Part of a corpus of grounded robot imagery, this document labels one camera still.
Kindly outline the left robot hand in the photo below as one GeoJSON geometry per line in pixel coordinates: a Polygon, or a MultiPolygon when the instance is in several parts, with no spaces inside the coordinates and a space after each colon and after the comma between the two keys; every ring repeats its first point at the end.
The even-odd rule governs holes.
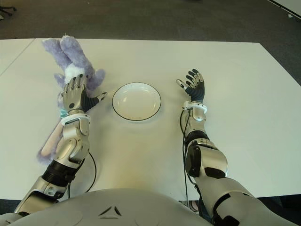
{"type": "Polygon", "coordinates": [[[71,81],[65,85],[61,97],[63,110],[66,112],[66,115],[86,113],[106,98],[107,92],[95,97],[88,95],[88,78],[88,75],[80,74],[73,77],[71,81]]]}

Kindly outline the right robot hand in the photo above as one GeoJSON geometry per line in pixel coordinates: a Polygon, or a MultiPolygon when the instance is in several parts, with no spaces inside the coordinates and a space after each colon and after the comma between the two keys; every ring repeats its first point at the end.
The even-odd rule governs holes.
{"type": "Polygon", "coordinates": [[[176,83],[189,95],[191,101],[203,103],[205,97],[205,82],[202,74],[197,69],[188,71],[186,81],[180,79],[176,83]]]}

